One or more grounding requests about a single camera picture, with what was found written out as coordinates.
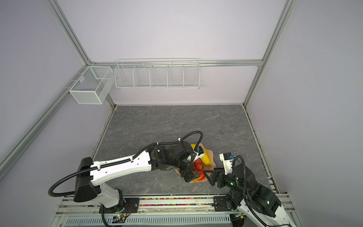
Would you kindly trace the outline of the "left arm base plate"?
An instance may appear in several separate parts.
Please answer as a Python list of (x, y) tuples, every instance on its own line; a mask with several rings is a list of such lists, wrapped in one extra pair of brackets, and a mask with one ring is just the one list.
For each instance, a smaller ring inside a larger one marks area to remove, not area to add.
[(139, 208), (140, 199), (137, 197), (131, 198), (124, 198), (123, 204), (116, 205), (112, 208), (104, 208), (104, 214), (111, 214), (111, 213), (137, 213)]

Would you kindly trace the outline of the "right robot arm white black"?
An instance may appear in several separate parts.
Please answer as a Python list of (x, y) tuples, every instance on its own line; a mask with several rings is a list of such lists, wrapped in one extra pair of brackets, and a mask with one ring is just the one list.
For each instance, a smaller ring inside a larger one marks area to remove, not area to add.
[(272, 190), (257, 182), (254, 173), (243, 164), (232, 167), (231, 173), (223, 168), (205, 170), (212, 186), (227, 187), (225, 196), (214, 199), (215, 211), (238, 211), (258, 227), (295, 227), (280, 199)]

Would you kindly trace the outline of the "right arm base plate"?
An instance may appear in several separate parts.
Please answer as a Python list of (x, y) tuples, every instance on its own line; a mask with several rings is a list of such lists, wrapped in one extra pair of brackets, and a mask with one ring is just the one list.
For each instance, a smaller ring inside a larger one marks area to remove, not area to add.
[(214, 196), (213, 197), (213, 207), (215, 211), (237, 211), (237, 208), (241, 205), (242, 197), (231, 197), (229, 195), (225, 196)]

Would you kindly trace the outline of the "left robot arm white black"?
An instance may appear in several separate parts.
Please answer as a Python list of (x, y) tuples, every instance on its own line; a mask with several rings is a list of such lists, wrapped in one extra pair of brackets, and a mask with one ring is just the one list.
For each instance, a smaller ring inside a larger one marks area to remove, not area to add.
[(185, 182), (189, 183), (199, 178), (192, 163), (204, 155), (201, 146), (180, 140), (169, 148), (157, 143), (139, 155), (119, 159), (94, 162), (90, 157), (84, 158), (78, 167), (80, 173), (76, 177), (73, 200), (97, 201), (106, 208), (122, 207), (122, 191), (107, 185), (108, 181), (139, 172), (177, 169)]

